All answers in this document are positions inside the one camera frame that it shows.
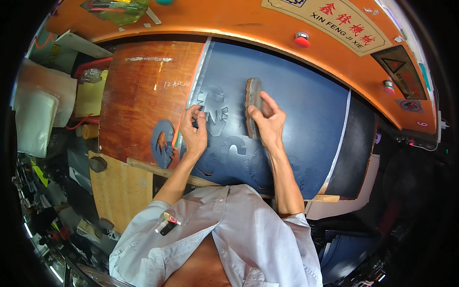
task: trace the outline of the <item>label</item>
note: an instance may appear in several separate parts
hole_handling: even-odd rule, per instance
[[[427,100],[427,96],[408,53],[402,45],[371,54],[402,92],[405,99]]]
[[[60,48],[61,48],[61,46],[54,44],[53,47],[51,48],[50,55],[54,56],[54,57],[57,57],[57,54],[59,54]]]
[[[423,113],[421,103],[418,100],[395,100],[398,106],[405,112]]]
[[[262,0],[261,6],[311,24],[360,57],[392,47],[378,26],[348,0]]]

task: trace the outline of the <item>hand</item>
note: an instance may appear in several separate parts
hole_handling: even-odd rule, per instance
[[[263,113],[255,106],[249,106],[247,111],[257,123],[261,141],[268,152],[284,150],[282,131],[286,114],[266,92],[260,92],[260,96],[264,100]]]
[[[184,117],[180,124],[180,132],[186,145],[186,154],[194,160],[198,160],[204,150],[207,148],[207,129],[206,115],[203,111],[199,111],[200,105],[193,105],[184,110]],[[197,118],[198,129],[193,127]]]

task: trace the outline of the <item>red button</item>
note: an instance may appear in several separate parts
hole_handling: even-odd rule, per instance
[[[299,47],[302,47],[302,48],[308,48],[309,47],[309,40],[307,40],[304,37],[295,38],[294,42]]]
[[[395,94],[394,88],[388,87],[388,86],[384,87],[384,92],[385,92],[386,94],[388,94],[388,95],[393,95],[393,94]]]

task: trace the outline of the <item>shirt pocket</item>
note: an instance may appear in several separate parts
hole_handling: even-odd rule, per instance
[[[185,225],[188,223],[188,221],[190,221],[190,219],[198,211],[201,205],[202,203],[200,202],[181,198],[173,206],[171,206],[164,212],[169,213],[178,222]]]

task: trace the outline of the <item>orange machine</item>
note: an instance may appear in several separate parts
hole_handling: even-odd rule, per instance
[[[383,0],[388,3],[381,6],[373,0],[175,0],[169,6],[151,1],[161,24],[145,14],[122,32],[88,13],[84,2],[66,0],[45,28],[55,34],[70,29],[95,43],[145,34],[204,34],[251,42],[347,84],[399,129],[430,135],[437,131],[426,61],[414,34],[401,33],[409,29],[400,16],[394,18],[397,11],[388,8],[392,1]],[[304,46],[303,38],[295,39],[298,32],[308,36],[308,48],[295,43]],[[393,83],[393,95],[385,93],[386,80]]]

